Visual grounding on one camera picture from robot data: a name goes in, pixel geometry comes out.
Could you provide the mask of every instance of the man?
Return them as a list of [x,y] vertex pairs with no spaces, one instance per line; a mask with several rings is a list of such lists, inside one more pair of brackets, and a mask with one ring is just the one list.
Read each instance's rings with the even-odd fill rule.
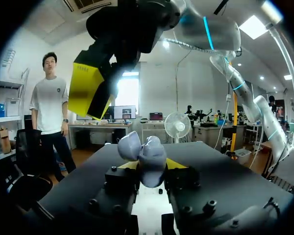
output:
[[35,86],[29,109],[33,129],[42,131],[41,144],[44,157],[60,182],[64,176],[56,162],[53,146],[69,173],[76,166],[65,138],[68,134],[68,92],[66,82],[55,75],[56,65],[57,56],[54,52],[49,52],[43,57],[46,77]]
[[269,106],[271,107],[271,110],[275,115],[275,113],[276,113],[276,105],[274,104],[274,101],[275,101],[274,96],[270,95],[269,96]]

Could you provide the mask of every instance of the white t-shirt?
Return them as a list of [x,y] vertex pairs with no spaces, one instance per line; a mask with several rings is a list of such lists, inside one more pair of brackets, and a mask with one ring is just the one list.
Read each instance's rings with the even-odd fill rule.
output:
[[67,83],[62,78],[44,79],[34,88],[29,109],[38,111],[37,129],[42,135],[61,131],[62,104],[69,99]]

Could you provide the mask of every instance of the black chair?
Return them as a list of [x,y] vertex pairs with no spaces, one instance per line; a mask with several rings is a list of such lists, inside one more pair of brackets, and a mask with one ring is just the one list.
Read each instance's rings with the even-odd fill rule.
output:
[[41,131],[18,130],[16,135],[16,161],[11,162],[6,178],[9,197],[24,210],[41,212],[38,201],[51,189],[52,181],[44,175],[45,162],[40,145]]

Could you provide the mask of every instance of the desk fan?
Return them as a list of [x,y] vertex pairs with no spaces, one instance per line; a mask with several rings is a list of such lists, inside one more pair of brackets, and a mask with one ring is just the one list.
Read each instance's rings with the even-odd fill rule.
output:
[[174,143],[178,143],[178,139],[186,136],[190,129],[191,121],[186,114],[175,112],[166,118],[165,130],[170,137],[174,138]]

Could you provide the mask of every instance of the window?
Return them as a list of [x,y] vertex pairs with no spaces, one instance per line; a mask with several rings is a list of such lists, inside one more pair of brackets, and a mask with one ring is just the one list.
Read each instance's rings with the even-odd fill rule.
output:
[[115,99],[115,106],[135,105],[138,115],[139,78],[138,76],[123,76],[118,82],[119,93]]

